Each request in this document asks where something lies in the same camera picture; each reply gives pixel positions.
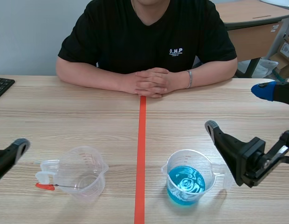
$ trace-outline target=man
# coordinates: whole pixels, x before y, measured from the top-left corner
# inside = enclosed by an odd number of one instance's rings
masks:
[[[58,56],[65,82],[152,98],[228,80],[237,69],[208,0],[93,0]],[[203,65],[191,69],[195,56]]]

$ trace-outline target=neck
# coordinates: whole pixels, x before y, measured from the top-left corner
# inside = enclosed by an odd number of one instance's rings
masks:
[[[142,0],[131,0],[131,2],[137,16],[143,24],[149,26],[164,15],[170,0],[159,0],[153,4],[144,4]]]

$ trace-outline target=red tape line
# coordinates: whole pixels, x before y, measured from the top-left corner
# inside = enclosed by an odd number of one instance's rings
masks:
[[[140,97],[134,224],[145,224],[145,120],[146,98]]]

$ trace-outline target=black keyboard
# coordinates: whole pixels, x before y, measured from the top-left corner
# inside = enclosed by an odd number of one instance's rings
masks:
[[[7,78],[0,78],[0,96],[7,91],[11,85],[15,83],[15,80],[7,79]]]

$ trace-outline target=forearm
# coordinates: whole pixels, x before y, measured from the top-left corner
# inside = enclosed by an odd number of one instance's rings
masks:
[[[123,75],[105,71],[90,64],[72,63],[58,58],[56,73],[66,83],[105,90],[121,90]]]
[[[237,70],[237,59],[227,62],[209,62],[202,66],[191,69],[193,81],[191,87],[198,87],[222,82],[232,78]],[[181,75],[181,85],[187,88],[189,85],[189,73],[183,71]]]

